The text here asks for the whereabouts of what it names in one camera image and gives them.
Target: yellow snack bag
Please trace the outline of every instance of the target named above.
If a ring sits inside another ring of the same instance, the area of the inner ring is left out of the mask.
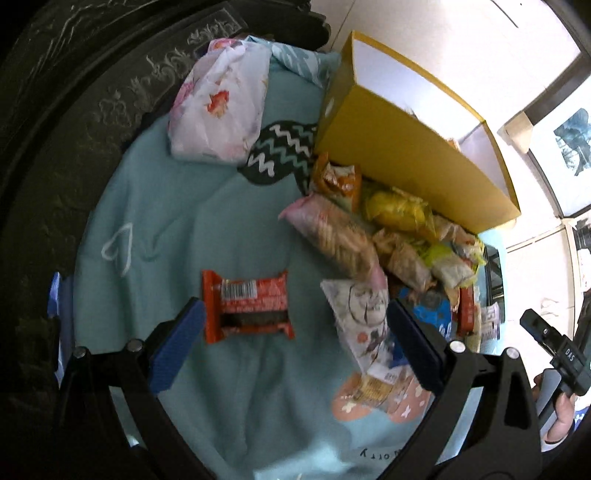
[[[428,203],[395,187],[370,195],[363,210],[367,220],[379,225],[415,233],[431,242],[436,238],[433,213]]]

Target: snack package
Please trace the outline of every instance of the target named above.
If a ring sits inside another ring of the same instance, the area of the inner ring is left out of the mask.
[[[286,220],[351,278],[374,290],[388,287],[369,235],[353,218],[317,193],[296,200],[279,218]]]
[[[386,308],[388,290],[373,290],[352,280],[320,284],[333,312],[340,343],[355,360],[362,377],[348,400],[393,413],[402,400],[410,369],[391,368]]]
[[[482,342],[501,339],[501,312],[498,303],[482,309],[480,331]]]
[[[363,375],[351,396],[351,401],[366,407],[378,408],[389,415],[394,414],[413,379],[413,371],[410,367],[397,367],[391,370],[396,372],[394,383],[384,382],[370,374]]]
[[[402,232],[416,233],[431,241],[435,237],[433,213],[423,199],[392,187],[390,191],[377,191],[363,206],[369,221]]]
[[[460,309],[457,320],[457,334],[461,337],[474,330],[474,288],[460,289]]]
[[[353,355],[361,372],[367,373],[388,335],[388,290],[373,290],[353,280],[323,280],[320,288],[335,314],[343,347]]]
[[[381,229],[372,240],[382,266],[406,285],[419,292],[435,285],[431,271],[403,235]]]
[[[203,270],[202,283],[207,343],[234,333],[284,332],[295,338],[287,316],[287,272],[277,278],[226,280]]]
[[[329,163],[328,153],[319,155],[312,170],[311,189],[329,198],[348,212],[359,211],[361,169],[357,165],[336,167]]]
[[[477,237],[441,215],[433,215],[433,226],[436,242],[451,242],[456,245],[475,245],[479,242]]]
[[[398,298],[409,303],[413,307],[413,314],[420,322],[433,325],[445,340],[452,337],[452,308],[446,294],[438,289],[419,294],[409,288],[402,288]],[[392,347],[392,363],[390,367],[408,365],[408,360],[402,351],[402,347],[391,333],[388,341]]]
[[[476,275],[453,250],[444,244],[435,244],[421,254],[435,278],[447,288],[467,287],[476,281]]]
[[[486,265],[486,260],[484,258],[484,249],[485,246],[479,238],[476,238],[476,242],[473,245],[455,245],[455,250],[457,254],[460,257],[470,261],[470,263],[472,264],[472,271],[474,272],[477,272],[478,268]]]

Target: zigzag pattern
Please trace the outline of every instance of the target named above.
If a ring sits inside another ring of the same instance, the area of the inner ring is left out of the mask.
[[[301,125],[294,125],[293,127],[291,127],[291,129],[296,130],[300,137],[302,137],[302,138],[308,137],[310,139],[310,143],[314,143],[314,133],[313,132],[307,132],[306,130],[304,130],[304,127],[302,127]]]
[[[269,153],[271,155],[275,155],[278,154],[279,155],[279,161],[283,164],[288,163],[288,162],[292,162],[295,168],[301,168],[304,173],[306,175],[308,175],[308,162],[306,160],[299,160],[297,155],[287,155],[287,149],[285,147],[275,147],[275,139],[273,138],[268,138],[267,140],[265,140],[263,143],[259,144],[257,142],[256,147],[260,150],[262,150],[262,148],[265,145],[269,145]]]
[[[306,146],[300,145],[299,138],[292,138],[291,134],[287,130],[282,130],[279,124],[273,125],[269,130],[275,132],[278,138],[287,137],[287,144],[290,147],[295,147],[295,151],[298,153],[305,153],[307,157],[310,156],[310,149]]]
[[[256,157],[254,155],[251,155],[248,158],[248,163],[246,164],[246,166],[250,167],[251,165],[254,165],[255,163],[258,163],[258,168],[259,168],[260,173],[263,173],[266,170],[267,174],[270,177],[275,176],[275,168],[274,168],[275,164],[273,163],[272,160],[265,162],[265,154],[264,153],[261,152]]]

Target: open box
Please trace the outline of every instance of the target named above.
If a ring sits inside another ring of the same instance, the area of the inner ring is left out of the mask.
[[[422,197],[473,233],[521,214],[485,120],[429,72],[358,32],[324,99],[315,150]]]

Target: blue gripper pad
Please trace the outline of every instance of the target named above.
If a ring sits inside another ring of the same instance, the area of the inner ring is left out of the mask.
[[[183,366],[191,346],[205,327],[205,304],[192,299],[172,330],[150,358],[148,385],[153,394],[168,390]]]

